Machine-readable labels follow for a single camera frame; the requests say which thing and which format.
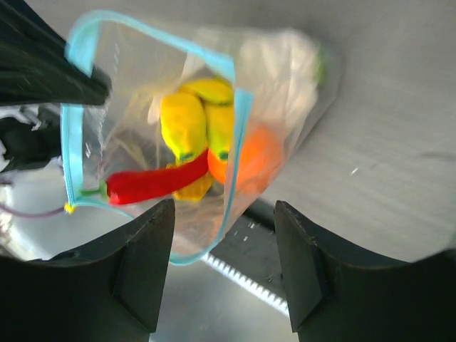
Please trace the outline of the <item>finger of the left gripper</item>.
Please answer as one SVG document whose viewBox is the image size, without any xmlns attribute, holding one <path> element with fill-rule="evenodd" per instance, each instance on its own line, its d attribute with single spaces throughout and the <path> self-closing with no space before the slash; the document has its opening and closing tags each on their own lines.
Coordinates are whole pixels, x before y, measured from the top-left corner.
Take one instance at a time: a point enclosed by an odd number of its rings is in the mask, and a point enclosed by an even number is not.
<svg viewBox="0 0 456 342">
<path fill-rule="evenodd" d="M 1 105 L 102 105 L 110 79 L 87 76 L 65 57 L 66 40 L 25 1 L 1 2 Z"/>
</svg>

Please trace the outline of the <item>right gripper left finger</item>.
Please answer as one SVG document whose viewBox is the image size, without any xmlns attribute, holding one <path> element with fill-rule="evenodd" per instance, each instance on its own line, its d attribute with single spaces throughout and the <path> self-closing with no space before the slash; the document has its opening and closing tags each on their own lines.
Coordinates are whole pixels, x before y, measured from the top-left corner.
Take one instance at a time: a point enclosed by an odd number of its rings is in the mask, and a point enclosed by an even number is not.
<svg viewBox="0 0 456 342">
<path fill-rule="evenodd" d="M 3 341 L 147 341 L 157 329 L 175 230 L 165 199 L 49 260 L 1 258 Z"/>
</svg>

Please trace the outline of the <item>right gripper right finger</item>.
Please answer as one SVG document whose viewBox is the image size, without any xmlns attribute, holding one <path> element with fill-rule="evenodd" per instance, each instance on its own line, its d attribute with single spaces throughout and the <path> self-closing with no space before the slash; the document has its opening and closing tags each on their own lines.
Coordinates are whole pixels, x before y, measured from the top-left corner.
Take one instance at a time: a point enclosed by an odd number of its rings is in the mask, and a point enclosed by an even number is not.
<svg viewBox="0 0 456 342">
<path fill-rule="evenodd" d="M 274 221 L 300 341 L 453 341 L 455 250 L 414 262 L 354 244 L 278 201 Z"/>
</svg>

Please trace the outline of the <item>red toy chili pepper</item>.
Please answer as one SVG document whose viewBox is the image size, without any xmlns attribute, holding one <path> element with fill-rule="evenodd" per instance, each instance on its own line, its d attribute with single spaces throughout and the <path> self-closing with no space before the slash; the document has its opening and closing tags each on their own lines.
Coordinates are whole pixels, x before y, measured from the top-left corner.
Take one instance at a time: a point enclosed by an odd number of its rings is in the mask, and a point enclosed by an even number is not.
<svg viewBox="0 0 456 342">
<path fill-rule="evenodd" d="M 100 181 L 98 188 L 81 190 L 83 196 L 100 195 L 112 205 L 127 205 L 165 197 L 192 184 L 209 170 L 208 151 L 196 159 L 156 170 L 116 172 Z"/>
</svg>

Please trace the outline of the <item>toy orange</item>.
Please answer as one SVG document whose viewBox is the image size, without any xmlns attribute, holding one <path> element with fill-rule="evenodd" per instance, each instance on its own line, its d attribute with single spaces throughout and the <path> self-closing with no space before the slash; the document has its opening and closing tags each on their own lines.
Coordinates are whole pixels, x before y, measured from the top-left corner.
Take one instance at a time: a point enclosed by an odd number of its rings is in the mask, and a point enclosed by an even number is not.
<svg viewBox="0 0 456 342">
<path fill-rule="evenodd" d="M 232 125 L 209 125 L 207 161 L 216 181 L 225 183 L 225 175 L 232 144 Z M 272 126 L 258 123 L 244 139 L 237 173 L 237 190 L 260 194 L 276 177 L 285 161 L 284 146 Z"/>
</svg>

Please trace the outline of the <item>toy banana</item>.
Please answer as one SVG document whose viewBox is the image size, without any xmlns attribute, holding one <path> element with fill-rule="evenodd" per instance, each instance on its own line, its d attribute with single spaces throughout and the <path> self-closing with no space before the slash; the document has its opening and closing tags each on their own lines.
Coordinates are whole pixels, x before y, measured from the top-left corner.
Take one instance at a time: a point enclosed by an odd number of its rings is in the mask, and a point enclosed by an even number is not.
<svg viewBox="0 0 456 342">
<path fill-rule="evenodd" d="M 208 126 L 234 128 L 234 90 L 218 77 L 192 79 L 160 101 L 163 140 L 178 163 L 209 149 Z"/>
</svg>

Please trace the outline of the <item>clear zip top bag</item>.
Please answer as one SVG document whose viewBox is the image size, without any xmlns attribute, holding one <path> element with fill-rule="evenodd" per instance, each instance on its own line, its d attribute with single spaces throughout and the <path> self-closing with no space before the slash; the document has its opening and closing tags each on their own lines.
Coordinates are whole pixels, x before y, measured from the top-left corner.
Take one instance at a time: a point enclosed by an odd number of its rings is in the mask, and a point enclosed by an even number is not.
<svg viewBox="0 0 456 342">
<path fill-rule="evenodd" d="M 341 58 L 292 28 L 141 21 L 109 10 L 74 24 L 65 49 L 108 78 L 100 105 L 61 109 L 66 211 L 134 218 L 175 204 L 170 255 L 214 249 L 277 178 L 336 98 Z"/>
</svg>

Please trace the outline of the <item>toy cauliflower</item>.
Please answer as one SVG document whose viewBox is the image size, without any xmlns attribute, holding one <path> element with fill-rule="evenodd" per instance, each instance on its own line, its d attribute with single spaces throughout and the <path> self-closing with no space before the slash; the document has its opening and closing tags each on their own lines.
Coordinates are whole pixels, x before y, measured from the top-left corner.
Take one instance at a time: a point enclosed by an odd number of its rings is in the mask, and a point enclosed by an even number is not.
<svg viewBox="0 0 456 342">
<path fill-rule="evenodd" d="M 253 114 L 294 127 L 318 100 L 321 44 L 298 31 L 250 36 L 239 50 L 238 80 L 254 94 Z"/>
</svg>

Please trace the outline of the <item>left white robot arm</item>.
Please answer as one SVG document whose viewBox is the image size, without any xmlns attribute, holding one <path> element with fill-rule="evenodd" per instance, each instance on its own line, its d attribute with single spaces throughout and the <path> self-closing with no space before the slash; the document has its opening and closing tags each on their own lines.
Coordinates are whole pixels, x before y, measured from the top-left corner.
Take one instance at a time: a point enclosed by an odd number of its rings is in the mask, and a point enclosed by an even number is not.
<svg viewBox="0 0 456 342">
<path fill-rule="evenodd" d="M 25 1 L 1 2 L 1 105 L 69 103 L 102 105 L 109 77 L 87 76 L 64 56 L 66 40 Z M 44 167 L 61 154 L 60 123 L 34 129 L 8 115 L 1 119 L 6 171 Z"/>
</svg>

